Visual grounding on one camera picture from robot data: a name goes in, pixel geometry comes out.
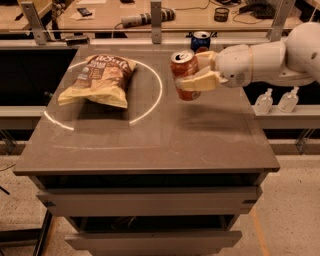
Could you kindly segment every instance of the spray bottle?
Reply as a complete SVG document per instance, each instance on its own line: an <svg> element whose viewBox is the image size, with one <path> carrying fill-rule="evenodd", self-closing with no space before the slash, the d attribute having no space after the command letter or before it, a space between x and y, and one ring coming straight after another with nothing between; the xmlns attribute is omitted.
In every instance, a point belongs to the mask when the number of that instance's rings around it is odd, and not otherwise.
<svg viewBox="0 0 320 256"><path fill-rule="evenodd" d="M285 113L290 113L297 105L299 97L297 96L297 92L299 90L298 86L293 87L291 92L287 92L283 94L281 100L279 101L278 108L280 111Z"/></svg>
<svg viewBox="0 0 320 256"><path fill-rule="evenodd" d="M271 93L272 89L269 88L266 93L261 94L257 98L256 103L254 104L254 108L258 114L266 115L269 113L273 103Z"/></svg>

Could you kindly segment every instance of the concrete floor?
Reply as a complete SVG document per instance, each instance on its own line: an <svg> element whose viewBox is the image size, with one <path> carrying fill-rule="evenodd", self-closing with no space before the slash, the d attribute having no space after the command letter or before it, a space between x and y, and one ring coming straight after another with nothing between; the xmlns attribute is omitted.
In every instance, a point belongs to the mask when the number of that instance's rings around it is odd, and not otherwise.
<svg viewBox="0 0 320 256"><path fill-rule="evenodd" d="M27 177L16 177L12 165L19 156L0 156L0 231L41 227L45 207L36 199L37 188ZM320 251L320 154L278 155L281 170L262 184L264 191L250 214L233 230L242 239L218 256L315 256ZM74 251L64 236L74 232L63 218L53 218L43 255L88 256ZM1 248L5 256L33 255L34 246Z"/></svg>

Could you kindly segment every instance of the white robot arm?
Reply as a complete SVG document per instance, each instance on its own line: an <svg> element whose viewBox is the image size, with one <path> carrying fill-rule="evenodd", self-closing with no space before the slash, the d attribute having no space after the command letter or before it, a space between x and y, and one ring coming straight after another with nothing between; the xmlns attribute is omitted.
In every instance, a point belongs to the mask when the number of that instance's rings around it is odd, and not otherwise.
<svg viewBox="0 0 320 256"><path fill-rule="evenodd" d="M283 41L228 47L214 62L227 87L258 81L277 86L320 82L320 24L299 25Z"/></svg>

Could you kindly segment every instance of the crumpled chip bag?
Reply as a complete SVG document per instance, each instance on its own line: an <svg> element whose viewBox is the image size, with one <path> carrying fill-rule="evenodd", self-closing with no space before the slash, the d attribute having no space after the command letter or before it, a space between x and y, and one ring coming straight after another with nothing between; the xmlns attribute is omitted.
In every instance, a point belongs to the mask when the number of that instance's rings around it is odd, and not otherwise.
<svg viewBox="0 0 320 256"><path fill-rule="evenodd" d="M100 104L127 108L126 88L136 62L108 54L92 55L86 61L87 65L76 81L60 94L58 104L87 98Z"/></svg>

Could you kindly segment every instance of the can lid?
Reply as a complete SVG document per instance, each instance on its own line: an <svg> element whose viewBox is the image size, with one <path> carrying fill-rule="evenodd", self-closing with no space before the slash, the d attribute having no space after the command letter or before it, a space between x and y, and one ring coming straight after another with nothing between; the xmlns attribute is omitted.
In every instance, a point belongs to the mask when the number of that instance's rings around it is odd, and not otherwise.
<svg viewBox="0 0 320 256"><path fill-rule="evenodd" d="M186 63L192 60L194 52L189 49L176 51L171 56L171 61L174 63Z"/></svg>
<svg viewBox="0 0 320 256"><path fill-rule="evenodd" d="M198 39L206 39L210 37L210 33L206 31L197 31L193 33L193 36Z"/></svg>

